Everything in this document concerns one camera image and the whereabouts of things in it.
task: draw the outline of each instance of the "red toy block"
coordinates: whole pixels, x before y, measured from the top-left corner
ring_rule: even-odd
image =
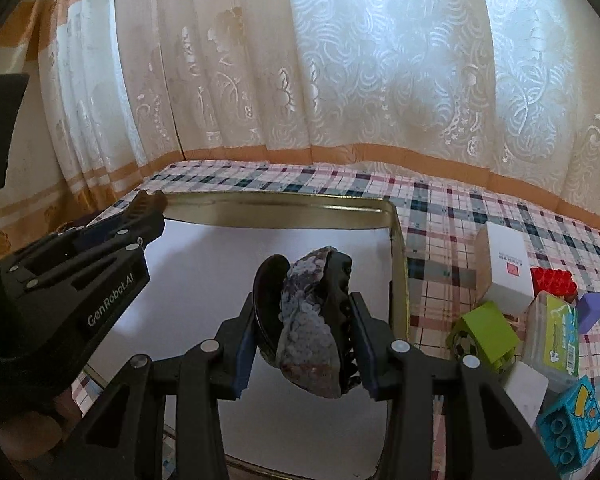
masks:
[[[547,291],[567,303],[572,303],[578,297],[578,287],[568,270],[544,269],[531,267],[531,281],[534,284],[534,294],[541,290]]]

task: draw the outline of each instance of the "transparent plastic box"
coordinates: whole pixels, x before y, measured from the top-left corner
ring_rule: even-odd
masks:
[[[574,306],[542,291],[529,306],[522,362],[560,394],[578,382],[578,316]]]

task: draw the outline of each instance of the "table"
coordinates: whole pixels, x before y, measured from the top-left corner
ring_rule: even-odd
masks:
[[[141,186],[165,193],[210,190],[267,190],[382,197],[398,211],[408,261],[410,341],[427,354],[448,358],[446,334],[475,300],[474,238],[487,220],[523,233],[531,266],[570,270],[579,293],[600,292],[600,232],[512,196],[429,176],[396,176],[316,164],[187,161],[171,164]],[[110,216],[130,202],[131,192],[107,209]],[[525,339],[525,319],[518,336]],[[522,345],[517,356],[522,354]],[[600,321],[580,338],[580,373],[587,374],[600,403]],[[432,480],[445,468],[442,406],[436,404]],[[572,475],[583,479],[600,457]]]

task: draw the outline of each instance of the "gold tray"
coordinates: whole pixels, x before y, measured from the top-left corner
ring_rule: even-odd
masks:
[[[389,320],[394,335],[407,339],[410,308],[404,239],[395,205],[389,200],[270,191],[167,193],[166,197],[164,217],[193,224],[259,229],[389,229],[392,255]],[[89,365],[85,372],[101,387],[106,386],[106,381]],[[164,429],[165,434],[174,436],[172,428]],[[226,463],[230,477],[235,480],[304,480],[229,455]]]

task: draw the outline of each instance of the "green label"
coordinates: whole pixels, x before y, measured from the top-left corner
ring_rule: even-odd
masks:
[[[574,308],[555,296],[546,295],[544,364],[578,375],[578,321]]]

